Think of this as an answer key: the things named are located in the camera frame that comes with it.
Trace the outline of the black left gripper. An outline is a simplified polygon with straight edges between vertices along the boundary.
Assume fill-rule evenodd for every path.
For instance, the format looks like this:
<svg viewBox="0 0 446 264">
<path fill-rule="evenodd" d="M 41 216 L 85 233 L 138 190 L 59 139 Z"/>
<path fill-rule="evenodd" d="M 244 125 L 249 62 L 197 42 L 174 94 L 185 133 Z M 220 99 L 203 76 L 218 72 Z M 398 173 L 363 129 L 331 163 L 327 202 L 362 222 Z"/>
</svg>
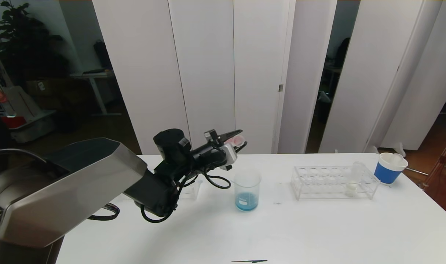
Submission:
<svg viewBox="0 0 446 264">
<path fill-rule="evenodd" d="M 190 154 L 197 159 L 197 157 L 208 156 L 213 153 L 221 153 L 223 157 L 225 156 L 225 151 L 223 150 L 223 142 L 226 142 L 233 137 L 241 134 L 243 130 L 234 130 L 231 132 L 223 133 L 218 135 L 216 130 L 209 130 L 204 133 L 206 143 L 196 149 L 193 149 Z M 243 142 L 241 146 L 234 146 L 235 152 L 240 152 L 244 147 L 246 147 L 248 142 Z"/>
</svg>

